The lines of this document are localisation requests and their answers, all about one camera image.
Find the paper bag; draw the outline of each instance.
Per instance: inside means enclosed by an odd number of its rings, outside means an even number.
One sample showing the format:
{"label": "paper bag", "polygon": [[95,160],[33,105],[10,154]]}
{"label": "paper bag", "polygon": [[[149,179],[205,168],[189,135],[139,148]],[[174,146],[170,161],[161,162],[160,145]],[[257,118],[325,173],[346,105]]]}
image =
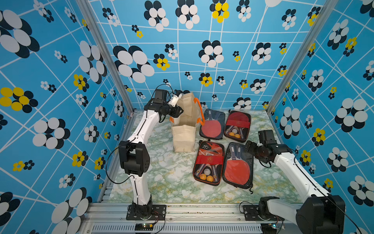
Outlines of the paper bag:
{"label": "paper bag", "polygon": [[175,152],[194,152],[196,127],[205,124],[200,102],[193,93],[183,94],[177,105],[183,109],[178,118],[170,117]]}

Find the mounting plate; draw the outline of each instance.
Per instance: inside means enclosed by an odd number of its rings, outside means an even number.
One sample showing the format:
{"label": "mounting plate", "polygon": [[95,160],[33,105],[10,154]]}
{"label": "mounting plate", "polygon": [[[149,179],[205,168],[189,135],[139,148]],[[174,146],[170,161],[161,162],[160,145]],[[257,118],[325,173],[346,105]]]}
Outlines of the mounting plate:
{"label": "mounting plate", "polygon": [[[262,218],[260,218],[258,216],[257,207],[258,206],[252,206],[252,205],[244,205],[243,206],[244,217],[245,217],[246,221],[264,221]],[[273,216],[267,221],[269,221],[269,222],[275,221],[276,222],[277,221],[277,216]]]}
{"label": "mounting plate", "polygon": [[[152,211],[156,211],[159,213],[159,221],[165,220],[166,215],[166,205],[152,205]],[[142,220],[142,221],[148,221],[148,220],[156,220],[156,215],[151,215],[148,219],[142,219],[137,212],[135,212],[135,206],[129,205],[126,220]]]}

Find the black cable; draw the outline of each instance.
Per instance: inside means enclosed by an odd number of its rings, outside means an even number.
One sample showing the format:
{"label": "black cable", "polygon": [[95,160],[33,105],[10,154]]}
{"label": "black cable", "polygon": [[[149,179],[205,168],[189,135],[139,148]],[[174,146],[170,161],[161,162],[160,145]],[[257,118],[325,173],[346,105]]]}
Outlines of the black cable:
{"label": "black cable", "polygon": [[249,201],[242,201],[242,202],[239,204],[239,212],[242,213],[242,214],[244,214],[244,208],[243,208],[243,212],[241,212],[241,211],[240,211],[240,205],[241,205],[243,202],[246,202],[246,203],[251,204],[252,206],[255,206],[255,205],[253,205],[252,203],[250,203]]}
{"label": "black cable", "polygon": [[154,89],[153,94],[152,94],[152,96],[151,96],[151,99],[150,99],[148,102],[151,102],[152,97],[153,97],[154,93],[156,92],[156,89],[157,89],[158,87],[160,87],[161,85],[167,85],[167,86],[169,86],[169,87],[171,88],[171,93],[174,94],[174,91],[173,91],[173,88],[171,87],[171,85],[168,85],[168,84],[160,84],[159,86],[157,86],[157,87]]}
{"label": "black cable", "polygon": [[166,223],[166,216],[165,216],[165,219],[164,219],[164,225],[162,226],[162,228],[158,231],[158,232],[156,232],[155,234],[157,234],[157,233],[159,233],[164,227],[165,227],[165,223]]}
{"label": "black cable", "polygon": [[[262,162],[261,162],[261,160],[259,160],[259,162],[260,162],[260,164],[263,166],[263,167],[265,167],[265,165],[264,164],[262,164]],[[269,167],[266,167],[266,168],[271,168],[272,167],[272,164],[271,164],[271,162],[268,162],[269,163]]]}
{"label": "black cable", "polygon": [[277,232],[277,234],[281,231],[281,229],[282,229],[282,226],[283,226],[283,221],[284,220],[282,220],[282,224],[280,225],[280,228],[279,228],[279,230],[278,230],[278,232]]}
{"label": "black cable", "polygon": [[129,178],[130,178],[130,176],[132,176],[132,177],[134,177],[133,175],[130,175],[127,179],[125,179],[123,182],[121,182],[121,183],[117,183],[117,182],[114,182],[110,177],[109,177],[109,175],[108,175],[108,164],[109,164],[109,158],[110,158],[110,156],[112,155],[112,153],[116,150],[116,149],[118,149],[118,148],[120,148],[120,147],[122,147],[122,146],[124,146],[124,145],[127,145],[128,143],[130,143],[130,142],[125,142],[124,144],[122,144],[122,145],[119,145],[117,148],[115,148],[110,154],[109,154],[109,156],[108,156],[108,158],[107,158],[107,163],[105,164],[105,173],[107,174],[107,177],[108,177],[108,179],[112,182],[112,183],[115,183],[115,184],[117,184],[117,185],[120,185],[120,184],[122,184],[122,183],[125,183]]}
{"label": "black cable", "polygon": [[295,166],[301,171],[301,173],[311,182],[311,184],[323,195],[325,196],[328,200],[330,200],[330,202],[332,202],[341,212],[343,212],[343,214],[345,216],[347,216],[347,218],[356,226],[357,230],[360,232],[360,234],[362,234],[361,230],[358,228],[357,224],[340,208],[338,207],[334,201],[332,201],[329,196],[325,195],[324,193],[322,193],[315,184],[313,184],[313,182],[305,175],[305,173],[302,171],[302,169],[299,168],[299,166],[296,164],[296,156],[294,157],[294,164]]}

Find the marble tabletop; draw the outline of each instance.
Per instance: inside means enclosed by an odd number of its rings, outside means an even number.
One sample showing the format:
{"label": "marble tabletop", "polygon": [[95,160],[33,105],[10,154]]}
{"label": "marble tabletop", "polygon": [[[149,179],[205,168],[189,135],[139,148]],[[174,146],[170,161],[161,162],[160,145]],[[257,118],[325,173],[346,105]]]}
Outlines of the marble tabletop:
{"label": "marble tabletop", "polygon": [[[252,116],[248,140],[258,142],[258,131],[274,130],[265,111],[246,111]],[[133,130],[139,124],[142,112],[136,115]],[[171,125],[168,119],[157,124],[148,140],[147,150],[151,158],[148,174],[148,187],[154,203],[239,203],[249,201],[258,203],[261,197],[276,196],[291,203],[300,203],[300,196],[284,173],[275,164],[271,168],[261,166],[254,160],[253,188],[236,188],[221,179],[218,186],[207,185],[193,178],[192,170],[196,159],[198,142],[206,140],[199,135],[200,127],[196,128],[196,152],[176,153],[173,151]],[[223,144],[225,148],[230,140],[212,140]],[[128,177],[119,168],[116,182]],[[130,180],[114,185],[109,202],[131,203],[133,199]]]}

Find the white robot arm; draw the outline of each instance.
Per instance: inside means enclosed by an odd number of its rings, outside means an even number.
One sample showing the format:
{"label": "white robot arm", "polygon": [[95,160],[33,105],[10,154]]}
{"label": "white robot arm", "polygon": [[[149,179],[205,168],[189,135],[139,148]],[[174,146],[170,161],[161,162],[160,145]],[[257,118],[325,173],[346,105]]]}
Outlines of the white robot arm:
{"label": "white robot arm", "polygon": [[152,212],[152,197],[147,183],[147,170],[150,165],[150,157],[146,149],[148,139],[163,115],[164,120],[166,115],[178,118],[183,113],[183,110],[176,105],[182,94],[175,90],[168,102],[166,96],[166,90],[155,90],[155,97],[144,106],[143,116],[134,133],[126,142],[121,141],[119,144],[120,166],[131,176],[133,205],[139,216],[143,217],[150,216]]}
{"label": "white robot arm", "polygon": [[268,219],[276,215],[298,225],[302,233],[343,233],[345,203],[319,185],[295,159],[285,144],[277,144],[272,130],[259,131],[260,143],[247,141],[247,152],[258,160],[277,165],[291,181],[303,201],[300,207],[278,197],[262,197],[258,204],[259,216]]}

